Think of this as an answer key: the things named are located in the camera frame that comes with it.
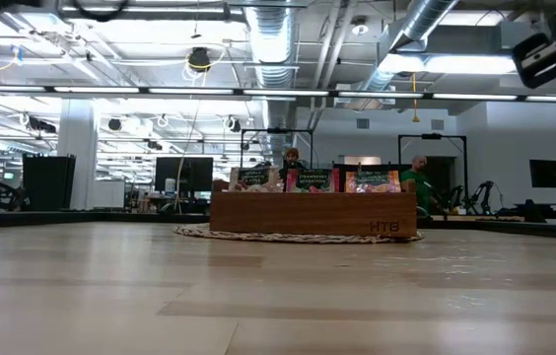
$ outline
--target wooden planter box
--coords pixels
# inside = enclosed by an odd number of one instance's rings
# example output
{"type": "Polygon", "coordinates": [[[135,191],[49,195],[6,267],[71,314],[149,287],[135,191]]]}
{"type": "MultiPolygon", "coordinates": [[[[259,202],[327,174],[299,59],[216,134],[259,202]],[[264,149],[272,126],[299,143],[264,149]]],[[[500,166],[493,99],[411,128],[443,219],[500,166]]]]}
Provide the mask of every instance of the wooden planter box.
{"type": "Polygon", "coordinates": [[[409,238],[416,235],[416,196],[213,192],[210,230],[409,238]]]}

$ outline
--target exposed ductwork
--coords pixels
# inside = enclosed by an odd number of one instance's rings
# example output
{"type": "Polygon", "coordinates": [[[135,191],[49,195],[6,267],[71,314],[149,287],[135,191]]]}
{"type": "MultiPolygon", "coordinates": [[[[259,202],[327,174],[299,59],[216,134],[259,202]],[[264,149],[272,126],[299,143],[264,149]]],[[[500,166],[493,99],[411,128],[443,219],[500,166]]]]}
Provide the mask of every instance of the exposed ductwork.
{"type": "MultiPolygon", "coordinates": [[[[383,53],[380,53],[380,60],[383,61],[391,50],[399,49],[403,45],[412,42],[419,42],[418,50],[420,50],[420,48],[424,49],[427,36],[447,15],[447,12],[457,4],[457,1],[458,0],[412,1],[407,10],[407,16],[397,23],[391,24],[383,32],[381,39],[383,53]]],[[[382,91],[389,85],[393,77],[394,73],[381,71],[377,68],[359,89],[365,91],[382,91]]]]}
{"type": "MultiPolygon", "coordinates": [[[[266,64],[291,62],[294,54],[294,11],[282,7],[245,8],[244,11],[249,23],[249,44],[254,61],[266,64]]],[[[260,66],[255,70],[261,88],[294,87],[293,69],[260,66]]],[[[262,105],[265,128],[296,127],[295,102],[266,100],[262,105]]],[[[281,137],[270,135],[268,147],[274,162],[282,159],[281,137]]]]}

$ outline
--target person in green shirt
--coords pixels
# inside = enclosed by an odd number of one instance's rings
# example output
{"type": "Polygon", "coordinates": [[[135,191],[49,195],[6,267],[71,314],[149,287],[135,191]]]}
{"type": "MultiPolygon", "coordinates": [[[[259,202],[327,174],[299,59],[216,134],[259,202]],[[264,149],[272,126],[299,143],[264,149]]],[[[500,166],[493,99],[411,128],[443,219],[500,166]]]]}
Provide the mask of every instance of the person in green shirt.
{"type": "Polygon", "coordinates": [[[412,182],[416,186],[416,205],[424,208],[425,211],[429,211],[431,191],[425,184],[425,182],[429,183],[429,181],[423,173],[426,166],[427,158],[420,156],[414,157],[414,159],[412,159],[412,168],[400,175],[400,182],[401,186],[407,186],[409,182],[412,182]]]}

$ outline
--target support column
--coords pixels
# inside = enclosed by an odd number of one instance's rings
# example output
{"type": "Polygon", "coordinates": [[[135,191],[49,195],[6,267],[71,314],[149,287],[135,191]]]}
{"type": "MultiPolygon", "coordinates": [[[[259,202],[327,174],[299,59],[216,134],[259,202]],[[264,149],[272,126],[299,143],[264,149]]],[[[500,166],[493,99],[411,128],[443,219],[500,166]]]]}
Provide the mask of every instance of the support column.
{"type": "Polygon", "coordinates": [[[91,100],[63,100],[57,155],[77,157],[71,209],[90,210],[94,207],[99,122],[91,100]]]}

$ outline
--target htb logo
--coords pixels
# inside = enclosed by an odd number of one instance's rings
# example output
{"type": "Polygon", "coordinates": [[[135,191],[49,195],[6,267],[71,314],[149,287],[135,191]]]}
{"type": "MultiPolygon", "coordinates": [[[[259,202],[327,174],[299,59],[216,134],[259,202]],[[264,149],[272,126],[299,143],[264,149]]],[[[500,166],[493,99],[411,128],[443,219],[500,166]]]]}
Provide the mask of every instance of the htb logo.
{"type": "Polygon", "coordinates": [[[398,222],[372,221],[370,222],[370,232],[398,232],[399,225],[398,222]]]}

